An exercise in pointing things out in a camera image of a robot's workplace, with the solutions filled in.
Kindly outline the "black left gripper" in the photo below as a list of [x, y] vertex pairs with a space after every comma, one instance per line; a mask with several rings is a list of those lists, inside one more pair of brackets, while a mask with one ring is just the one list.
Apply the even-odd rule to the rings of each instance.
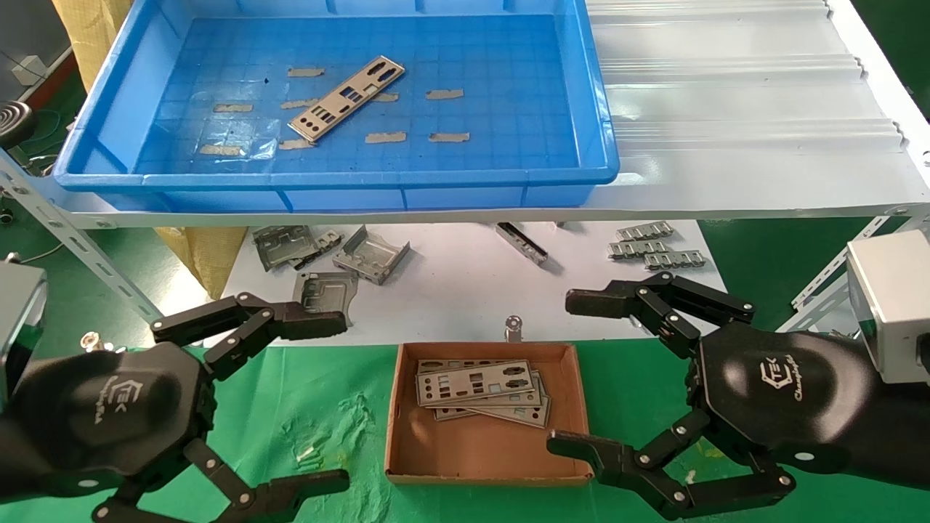
[[119, 487], [93, 522], [182, 522], [137, 504], [192, 464], [229, 500], [214, 522], [292, 522], [306, 500], [349, 489], [343, 469], [247, 486], [203, 440], [216, 408], [209, 372], [169, 342], [33, 361], [2, 410], [2, 500]]

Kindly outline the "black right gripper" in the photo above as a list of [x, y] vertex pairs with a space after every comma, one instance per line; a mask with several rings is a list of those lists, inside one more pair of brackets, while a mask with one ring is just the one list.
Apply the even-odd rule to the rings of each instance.
[[[795, 489], [774, 461], [928, 487], [928, 385], [884, 383], [853, 341], [756, 330], [747, 325], [753, 304], [671, 272], [614, 280], [600, 291], [570, 289], [565, 311], [634, 318], [681, 360], [695, 356], [697, 404], [710, 416], [692, 410], [641, 450], [574, 431], [552, 430], [546, 439], [549, 453], [585, 461], [598, 483], [634, 491], [667, 521], [774, 506]], [[683, 315], [724, 327], [700, 342]], [[712, 444], [753, 471], [688, 485], [672, 479], [665, 467], [707, 428]]]

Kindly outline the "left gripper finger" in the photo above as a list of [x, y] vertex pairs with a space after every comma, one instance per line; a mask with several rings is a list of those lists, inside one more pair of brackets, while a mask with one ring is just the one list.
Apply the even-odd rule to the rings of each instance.
[[224, 334], [203, 364], [212, 378], [225, 381], [277, 338], [332, 337], [347, 331], [347, 319], [340, 311], [308, 312], [299, 302], [268, 302], [242, 293], [157, 319], [150, 330], [154, 341], [179, 346]]

